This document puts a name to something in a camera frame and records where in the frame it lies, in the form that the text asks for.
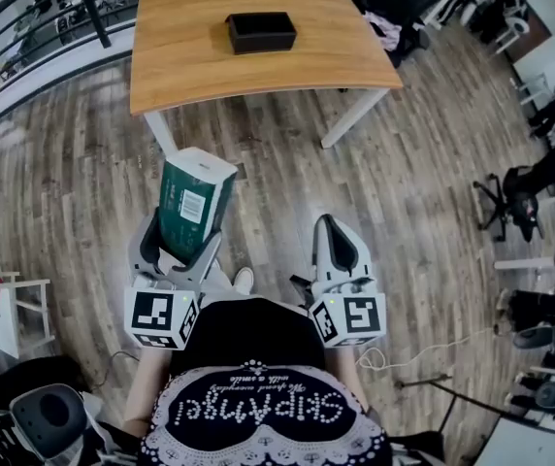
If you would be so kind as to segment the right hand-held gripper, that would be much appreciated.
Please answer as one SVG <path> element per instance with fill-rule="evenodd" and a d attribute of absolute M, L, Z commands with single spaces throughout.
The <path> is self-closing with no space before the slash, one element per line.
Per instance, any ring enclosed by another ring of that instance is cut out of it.
<path fill-rule="evenodd" d="M 386 334 L 386 298 L 370 278 L 368 246 L 329 214 L 314 226 L 312 265 L 316 281 L 332 280 L 334 268 L 356 280 L 319 287 L 308 312 L 325 349 L 362 346 Z"/>

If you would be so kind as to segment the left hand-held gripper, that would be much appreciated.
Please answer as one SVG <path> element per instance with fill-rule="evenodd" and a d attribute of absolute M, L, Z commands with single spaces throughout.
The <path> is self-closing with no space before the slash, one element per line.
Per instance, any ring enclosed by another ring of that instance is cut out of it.
<path fill-rule="evenodd" d="M 222 241 L 213 232 L 185 266 L 161 274 L 158 213 L 145 216 L 128 245 L 132 284 L 124 290 L 124 331 L 141 348 L 184 350 L 200 313 L 201 284 Z"/>

